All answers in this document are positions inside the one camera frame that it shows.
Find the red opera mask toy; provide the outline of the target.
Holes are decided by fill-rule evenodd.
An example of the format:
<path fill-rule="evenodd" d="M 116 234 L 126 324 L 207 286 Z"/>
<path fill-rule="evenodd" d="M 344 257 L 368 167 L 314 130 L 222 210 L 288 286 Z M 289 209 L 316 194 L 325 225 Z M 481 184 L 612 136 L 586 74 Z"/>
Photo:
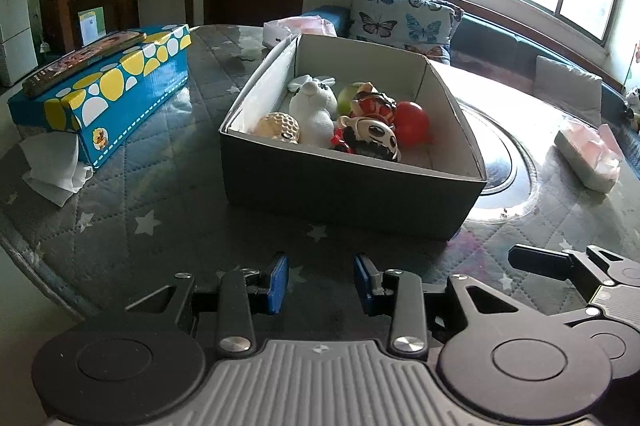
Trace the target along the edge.
<path fill-rule="evenodd" d="M 397 113 L 396 100 L 378 91 L 371 82 L 363 83 L 349 103 L 352 117 L 372 118 L 391 126 Z"/>

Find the white tissue pack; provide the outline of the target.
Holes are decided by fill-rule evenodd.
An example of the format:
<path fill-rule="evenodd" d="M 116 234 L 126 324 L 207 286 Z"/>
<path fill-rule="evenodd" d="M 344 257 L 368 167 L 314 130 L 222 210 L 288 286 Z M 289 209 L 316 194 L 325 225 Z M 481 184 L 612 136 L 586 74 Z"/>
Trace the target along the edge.
<path fill-rule="evenodd" d="M 601 194 L 613 190 L 624 154 L 607 123 L 598 129 L 569 123 L 555 135 L 554 145 L 587 189 Z"/>

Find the blue yellow patterned box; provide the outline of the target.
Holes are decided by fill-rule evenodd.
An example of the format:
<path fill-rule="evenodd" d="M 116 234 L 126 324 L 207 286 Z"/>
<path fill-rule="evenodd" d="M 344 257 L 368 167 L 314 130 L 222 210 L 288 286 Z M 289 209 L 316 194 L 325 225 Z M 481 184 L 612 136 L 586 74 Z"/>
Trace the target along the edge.
<path fill-rule="evenodd" d="M 79 159 L 101 167 L 132 132 L 186 84 L 187 24 L 149 26 L 141 43 L 108 56 L 29 100 L 8 100 L 17 126 L 78 135 Z"/>

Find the grey cushion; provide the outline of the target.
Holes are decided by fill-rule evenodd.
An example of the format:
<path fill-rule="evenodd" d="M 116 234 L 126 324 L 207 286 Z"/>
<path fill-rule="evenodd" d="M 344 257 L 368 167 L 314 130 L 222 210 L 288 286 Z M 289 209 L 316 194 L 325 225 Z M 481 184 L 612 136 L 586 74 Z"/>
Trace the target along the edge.
<path fill-rule="evenodd" d="M 601 123 L 602 78 L 538 55 L 533 94 L 595 127 Z"/>

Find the quilted star tablecloth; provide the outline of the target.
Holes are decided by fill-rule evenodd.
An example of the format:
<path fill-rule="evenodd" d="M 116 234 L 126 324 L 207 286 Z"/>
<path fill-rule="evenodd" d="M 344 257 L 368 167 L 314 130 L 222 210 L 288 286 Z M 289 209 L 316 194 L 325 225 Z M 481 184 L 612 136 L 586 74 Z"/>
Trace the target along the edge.
<path fill-rule="evenodd" d="M 1 243 L 44 294 L 88 316 L 162 284 L 177 271 L 213 284 L 236 267 L 290 259 L 282 321 L 302 330 L 370 325 L 352 285 L 352 256 L 406 268 L 428 282 L 469 273 L 522 302 L 555 313 L 580 299 L 564 282 L 512 268 L 516 243 L 551 249 L 597 244 L 639 255 L 639 181 L 624 168 L 611 193 L 586 190 L 556 151 L 563 115 L 518 90 L 439 66 L 469 120 L 502 130 L 524 155 L 533 186 L 524 206 L 474 215 L 447 243 L 396 237 L 376 225 L 356 238 L 348 216 L 314 217 L 285 207 L 247 211 L 224 197 L 218 129 L 262 61 L 254 27 L 203 26 L 192 34 L 188 84 L 142 123 L 63 207 L 23 181 L 21 149 L 1 160 Z"/>

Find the white plush rabbit toy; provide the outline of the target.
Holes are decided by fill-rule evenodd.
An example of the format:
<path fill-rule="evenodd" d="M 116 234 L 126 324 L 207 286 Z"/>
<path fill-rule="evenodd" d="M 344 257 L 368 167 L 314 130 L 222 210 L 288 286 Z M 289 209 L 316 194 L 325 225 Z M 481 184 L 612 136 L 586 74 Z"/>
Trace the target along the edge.
<path fill-rule="evenodd" d="M 335 79 L 304 74 L 288 84 L 292 93 L 288 113 L 298 122 L 299 143 L 329 149 L 334 135 L 333 118 L 337 99 L 332 90 Z"/>

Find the black induction cooktop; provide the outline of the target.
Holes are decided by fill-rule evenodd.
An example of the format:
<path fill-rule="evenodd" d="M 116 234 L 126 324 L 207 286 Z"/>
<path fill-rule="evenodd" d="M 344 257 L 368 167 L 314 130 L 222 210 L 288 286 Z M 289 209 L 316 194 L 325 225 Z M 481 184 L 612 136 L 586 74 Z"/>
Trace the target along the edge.
<path fill-rule="evenodd" d="M 514 136 L 476 108 L 462 104 L 487 173 L 487 183 L 469 213 L 475 221 L 522 217 L 535 206 L 538 172 L 529 153 Z"/>

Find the white refrigerator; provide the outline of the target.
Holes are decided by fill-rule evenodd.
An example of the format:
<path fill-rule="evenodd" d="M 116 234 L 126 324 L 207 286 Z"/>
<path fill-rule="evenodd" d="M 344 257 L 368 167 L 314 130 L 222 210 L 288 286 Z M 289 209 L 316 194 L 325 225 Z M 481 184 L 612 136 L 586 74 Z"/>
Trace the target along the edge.
<path fill-rule="evenodd" d="M 13 86 L 38 66 L 27 0 L 0 0 L 1 84 Z"/>

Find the butterfly print cushion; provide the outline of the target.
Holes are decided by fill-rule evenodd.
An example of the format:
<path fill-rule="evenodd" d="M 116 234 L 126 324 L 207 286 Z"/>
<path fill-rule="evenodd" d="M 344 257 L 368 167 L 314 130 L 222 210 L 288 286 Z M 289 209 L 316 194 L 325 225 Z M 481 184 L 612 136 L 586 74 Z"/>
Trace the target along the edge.
<path fill-rule="evenodd" d="M 463 14 L 444 0 L 352 0 L 348 37 L 449 65 L 451 41 Z"/>

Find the red pig toy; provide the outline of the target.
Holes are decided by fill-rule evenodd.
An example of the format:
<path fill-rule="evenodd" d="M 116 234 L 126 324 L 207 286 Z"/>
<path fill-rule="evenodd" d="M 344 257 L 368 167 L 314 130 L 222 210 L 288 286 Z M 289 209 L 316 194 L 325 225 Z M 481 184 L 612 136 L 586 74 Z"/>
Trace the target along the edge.
<path fill-rule="evenodd" d="M 431 121 L 424 109 L 414 102 L 397 103 L 394 119 L 395 134 L 401 147 L 431 143 Z"/>

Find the black haired doll head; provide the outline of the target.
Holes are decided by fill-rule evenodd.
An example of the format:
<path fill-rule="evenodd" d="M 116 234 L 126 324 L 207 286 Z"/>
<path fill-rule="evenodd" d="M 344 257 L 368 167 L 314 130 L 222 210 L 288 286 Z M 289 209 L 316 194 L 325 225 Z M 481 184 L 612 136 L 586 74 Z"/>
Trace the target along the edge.
<path fill-rule="evenodd" d="M 334 151 L 397 163 L 400 150 L 390 126 L 367 117 L 341 116 L 331 139 Z"/>

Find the blue sofa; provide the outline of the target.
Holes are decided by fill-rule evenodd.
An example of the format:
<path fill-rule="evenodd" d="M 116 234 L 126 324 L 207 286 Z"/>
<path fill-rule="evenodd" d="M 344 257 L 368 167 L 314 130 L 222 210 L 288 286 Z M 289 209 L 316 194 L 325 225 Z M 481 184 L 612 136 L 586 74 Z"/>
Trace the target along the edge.
<path fill-rule="evenodd" d="M 605 73 L 594 65 L 582 66 L 578 60 L 570 60 L 538 42 L 513 30 L 503 28 L 484 18 L 464 13 L 450 43 L 451 64 L 459 66 L 460 55 L 475 58 L 483 63 L 510 70 L 528 80 L 535 78 L 536 60 L 539 55 L 602 78 L 601 114 L 614 126 L 627 126 L 629 108 L 623 95 L 605 81 Z"/>

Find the yellow green toy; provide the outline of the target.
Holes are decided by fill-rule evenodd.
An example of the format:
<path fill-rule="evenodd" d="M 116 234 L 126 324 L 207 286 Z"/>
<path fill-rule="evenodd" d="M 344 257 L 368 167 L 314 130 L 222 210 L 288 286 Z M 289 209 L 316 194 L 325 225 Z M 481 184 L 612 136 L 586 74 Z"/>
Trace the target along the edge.
<path fill-rule="evenodd" d="M 352 103 L 352 100 L 354 99 L 355 95 L 358 93 L 359 89 L 362 86 L 364 86 L 364 82 L 357 81 L 341 89 L 341 92 L 340 94 L 338 94 L 338 97 L 337 97 L 337 114 L 338 115 L 348 116 L 352 112 L 350 103 Z"/>

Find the pink plastic bag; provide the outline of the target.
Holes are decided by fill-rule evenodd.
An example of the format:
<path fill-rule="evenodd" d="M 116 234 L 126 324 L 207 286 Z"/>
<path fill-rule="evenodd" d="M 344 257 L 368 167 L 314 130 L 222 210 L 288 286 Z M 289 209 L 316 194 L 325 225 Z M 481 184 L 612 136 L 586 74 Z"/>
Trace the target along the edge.
<path fill-rule="evenodd" d="M 292 16 L 265 22 L 262 26 L 262 45 L 265 48 L 274 48 L 287 37 L 299 34 L 337 36 L 332 22 L 319 15 Z"/>

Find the crumpled white tissue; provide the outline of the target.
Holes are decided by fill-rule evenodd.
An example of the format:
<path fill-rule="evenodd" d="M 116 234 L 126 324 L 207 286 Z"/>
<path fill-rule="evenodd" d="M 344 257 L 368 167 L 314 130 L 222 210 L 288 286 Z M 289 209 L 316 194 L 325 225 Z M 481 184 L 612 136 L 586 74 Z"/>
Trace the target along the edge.
<path fill-rule="evenodd" d="M 93 167 L 79 159 L 75 133 L 40 133 L 20 146 L 29 165 L 23 180 L 55 206 L 63 207 L 93 177 Z"/>

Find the grey cardboard box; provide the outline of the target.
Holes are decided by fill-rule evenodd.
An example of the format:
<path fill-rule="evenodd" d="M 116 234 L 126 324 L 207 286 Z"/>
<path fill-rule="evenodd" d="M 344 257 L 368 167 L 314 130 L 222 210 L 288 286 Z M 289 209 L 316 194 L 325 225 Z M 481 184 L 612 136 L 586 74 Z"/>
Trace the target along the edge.
<path fill-rule="evenodd" d="M 413 102 L 420 114 L 382 123 L 331 116 L 313 100 L 367 81 L 373 98 Z M 363 232 L 452 238 L 487 183 L 474 133 L 435 66 L 389 46 L 300 34 L 277 44 L 220 128 L 231 204 L 280 207 Z"/>

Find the tan peanut toy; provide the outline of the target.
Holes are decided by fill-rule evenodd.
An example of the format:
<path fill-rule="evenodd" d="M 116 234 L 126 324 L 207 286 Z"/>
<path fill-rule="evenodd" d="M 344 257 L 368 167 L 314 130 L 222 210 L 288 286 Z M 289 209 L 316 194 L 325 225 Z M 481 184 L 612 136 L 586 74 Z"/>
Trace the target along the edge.
<path fill-rule="evenodd" d="M 290 114 L 272 112 L 258 120 L 253 134 L 271 140 L 297 143 L 300 129 L 297 120 Z"/>

